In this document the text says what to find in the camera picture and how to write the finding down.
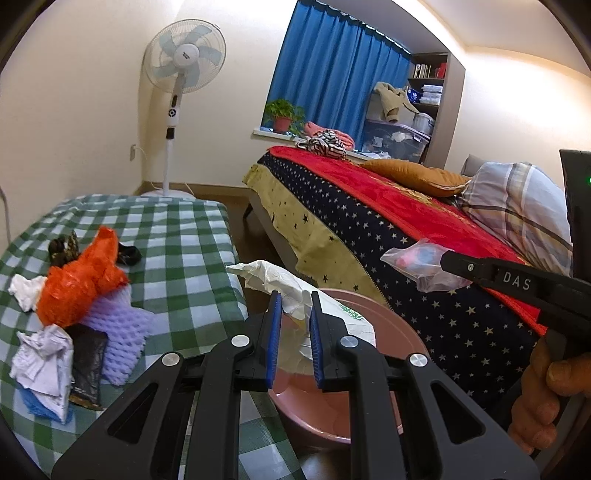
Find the right hand orange glove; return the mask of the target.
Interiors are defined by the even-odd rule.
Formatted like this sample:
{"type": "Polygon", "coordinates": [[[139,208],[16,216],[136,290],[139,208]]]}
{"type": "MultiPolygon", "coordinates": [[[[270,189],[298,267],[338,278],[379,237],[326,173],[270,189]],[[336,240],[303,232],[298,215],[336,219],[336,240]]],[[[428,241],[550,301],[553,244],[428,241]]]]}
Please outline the right hand orange glove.
{"type": "Polygon", "coordinates": [[[557,438],[554,421],[559,398],[583,393],[590,396],[590,355],[552,361],[544,339],[534,348],[521,379],[521,396],[512,407],[509,436],[526,453],[549,448],[557,438]]]}

